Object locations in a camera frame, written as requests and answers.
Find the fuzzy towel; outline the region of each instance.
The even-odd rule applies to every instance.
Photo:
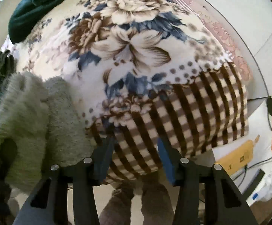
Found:
[[[91,156],[96,143],[85,136],[68,93],[68,84],[61,77],[54,77],[44,86],[48,90],[50,110],[46,167],[52,164],[62,167],[75,165]]]
[[[40,78],[29,72],[10,78],[0,104],[0,145],[12,139],[17,156],[6,182],[23,192],[30,192],[41,178],[48,125],[47,90]]]
[[[60,77],[45,83],[25,72],[14,74],[0,105],[0,145],[12,139],[18,155],[7,183],[29,193],[52,164],[70,166],[91,156],[95,141],[74,110]]]

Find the green velvet fabric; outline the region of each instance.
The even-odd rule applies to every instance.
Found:
[[[24,41],[36,23],[64,0],[22,0],[10,18],[8,30],[12,43]]]

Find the pants leg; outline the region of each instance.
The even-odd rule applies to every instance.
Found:
[[[167,189],[160,183],[144,183],[141,212],[143,225],[172,225],[174,210]]]
[[[101,225],[130,225],[134,189],[126,183],[112,192],[112,197],[99,216]]]

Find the fleece blanket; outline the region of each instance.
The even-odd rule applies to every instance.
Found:
[[[18,71],[69,83],[88,138],[115,136],[107,183],[161,168],[160,135],[193,157],[248,131],[239,69],[174,0],[65,0],[17,47]]]

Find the brown checkered fabric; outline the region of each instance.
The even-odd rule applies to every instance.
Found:
[[[162,167],[157,139],[167,135],[183,156],[199,155],[247,134],[247,93],[235,64],[201,73],[190,85],[159,92],[148,113],[131,113],[126,126],[113,134],[115,146],[107,183],[135,179]],[[97,125],[92,133],[101,142]]]

